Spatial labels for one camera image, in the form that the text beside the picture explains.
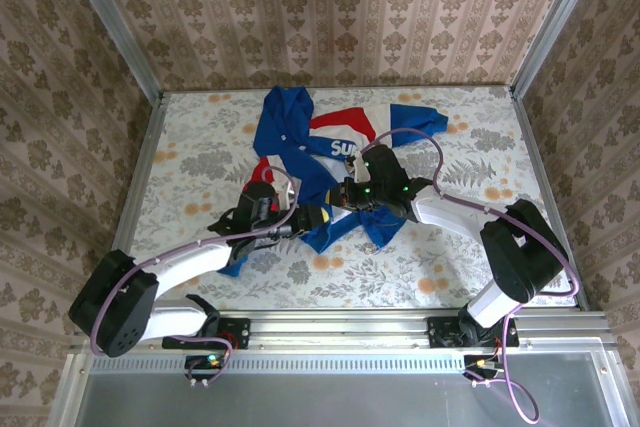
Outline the blue red white jacket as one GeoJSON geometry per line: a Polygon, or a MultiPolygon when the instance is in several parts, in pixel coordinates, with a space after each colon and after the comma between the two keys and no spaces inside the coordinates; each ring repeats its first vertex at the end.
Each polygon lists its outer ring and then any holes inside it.
{"type": "Polygon", "coordinates": [[[325,243],[308,244],[317,253],[357,227],[363,227],[370,240],[382,248],[406,219],[394,216],[387,208],[354,212],[327,203],[329,189],[349,176],[345,159],[376,144],[393,151],[447,128],[447,116],[423,106],[384,104],[316,115],[305,88],[275,87],[264,100],[253,143],[259,163],[245,187],[252,181],[265,181],[277,193],[282,186],[292,184],[297,189],[297,204],[324,207],[331,216],[324,225],[325,243]]]}

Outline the left small control board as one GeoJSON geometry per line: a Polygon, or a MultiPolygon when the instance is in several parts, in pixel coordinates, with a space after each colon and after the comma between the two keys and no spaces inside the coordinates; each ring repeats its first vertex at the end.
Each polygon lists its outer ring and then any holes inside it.
{"type": "Polygon", "coordinates": [[[184,362],[185,377],[191,384],[210,384],[225,367],[223,354],[190,355],[184,362]]]}

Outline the small control board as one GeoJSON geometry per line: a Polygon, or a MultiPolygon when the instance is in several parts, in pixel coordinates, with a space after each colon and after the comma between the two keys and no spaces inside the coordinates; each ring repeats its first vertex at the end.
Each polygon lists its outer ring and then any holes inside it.
{"type": "Polygon", "coordinates": [[[185,377],[191,384],[210,384],[225,367],[223,354],[190,355],[184,362],[185,377]]]}
{"type": "Polygon", "coordinates": [[[484,381],[494,379],[504,372],[504,365],[498,354],[465,355],[463,376],[469,380],[484,381]]]}

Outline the grey metal panel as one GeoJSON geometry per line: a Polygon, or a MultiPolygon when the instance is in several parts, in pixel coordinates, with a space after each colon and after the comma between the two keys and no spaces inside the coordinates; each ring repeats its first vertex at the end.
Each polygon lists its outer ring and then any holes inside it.
{"type": "Polygon", "coordinates": [[[598,349],[514,354],[513,387],[431,355],[237,355],[209,387],[178,363],[68,365],[46,427],[640,427],[620,361],[598,349]]]}

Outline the right small control board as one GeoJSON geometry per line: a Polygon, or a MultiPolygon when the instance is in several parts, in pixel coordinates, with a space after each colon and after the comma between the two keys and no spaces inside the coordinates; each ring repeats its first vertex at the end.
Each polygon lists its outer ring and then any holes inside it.
{"type": "Polygon", "coordinates": [[[504,365],[498,354],[465,355],[463,376],[469,380],[484,381],[494,379],[504,372],[504,365]]]}

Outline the aluminium mounting rail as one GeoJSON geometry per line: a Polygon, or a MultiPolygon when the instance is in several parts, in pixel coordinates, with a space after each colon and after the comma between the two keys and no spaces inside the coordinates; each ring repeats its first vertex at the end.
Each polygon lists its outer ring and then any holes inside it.
{"type": "MultiPolygon", "coordinates": [[[[248,318],[251,321],[246,350],[259,349],[373,349],[408,350],[431,348],[426,319],[458,316],[451,309],[311,309],[221,311],[219,319],[248,318]]],[[[521,349],[540,349],[557,342],[573,345],[616,344],[605,316],[577,308],[529,308],[519,311],[507,329],[508,344],[521,349]]],[[[142,341],[160,346],[162,339],[142,341]]]]}

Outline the aluminium table side rail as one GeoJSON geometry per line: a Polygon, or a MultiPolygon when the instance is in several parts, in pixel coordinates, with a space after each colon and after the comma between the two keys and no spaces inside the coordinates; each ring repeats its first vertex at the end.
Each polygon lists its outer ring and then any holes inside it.
{"type": "Polygon", "coordinates": [[[551,228],[556,234],[556,237],[561,242],[568,254],[568,261],[570,264],[570,272],[577,278],[577,284],[579,287],[578,292],[574,296],[577,306],[582,311],[590,311],[591,307],[587,298],[587,295],[582,287],[582,281],[576,267],[575,258],[569,243],[568,236],[562,223],[562,219],[556,204],[551,184],[549,182],[541,154],[534,136],[533,129],[529,122],[526,109],[520,96],[517,95],[513,88],[509,88],[516,117],[518,119],[520,129],[523,135],[524,142],[527,147],[527,151],[533,166],[533,170],[539,185],[542,201],[545,205],[551,228]]]}
{"type": "Polygon", "coordinates": [[[143,137],[141,149],[131,177],[131,183],[125,203],[123,205],[123,211],[113,240],[112,248],[120,249],[125,253],[129,253],[132,248],[136,227],[144,201],[146,186],[151,173],[159,140],[163,132],[166,117],[164,97],[164,93],[160,92],[159,97],[152,108],[149,123],[143,137]]]}

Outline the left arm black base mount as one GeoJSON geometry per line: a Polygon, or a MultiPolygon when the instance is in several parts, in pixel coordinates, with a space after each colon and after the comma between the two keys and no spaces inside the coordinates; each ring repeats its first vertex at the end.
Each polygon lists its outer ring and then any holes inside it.
{"type": "Polygon", "coordinates": [[[197,342],[185,342],[174,337],[164,337],[162,348],[166,350],[224,350],[226,345],[220,341],[202,341],[203,337],[225,339],[233,350],[246,350],[249,345],[251,321],[248,318],[222,317],[217,323],[208,322],[195,337],[197,342]]]}

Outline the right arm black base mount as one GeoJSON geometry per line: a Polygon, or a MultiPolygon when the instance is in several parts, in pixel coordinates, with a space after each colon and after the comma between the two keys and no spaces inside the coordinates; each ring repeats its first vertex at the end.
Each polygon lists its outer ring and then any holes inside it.
{"type": "Polygon", "coordinates": [[[497,347],[503,344],[504,321],[489,328],[481,327],[471,318],[432,316],[426,319],[431,348],[497,347]]]}

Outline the aluminium frame post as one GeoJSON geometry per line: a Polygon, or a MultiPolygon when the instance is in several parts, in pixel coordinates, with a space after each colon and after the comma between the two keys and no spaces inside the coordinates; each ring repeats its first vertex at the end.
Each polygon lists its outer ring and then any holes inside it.
{"type": "Polygon", "coordinates": [[[139,42],[128,26],[116,0],[89,0],[138,86],[151,104],[161,97],[162,88],[139,42]]]}
{"type": "Polygon", "coordinates": [[[544,60],[557,41],[579,0],[553,0],[535,35],[524,60],[511,82],[511,92],[515,99],[522,99],[533,83],[544,60]]]}

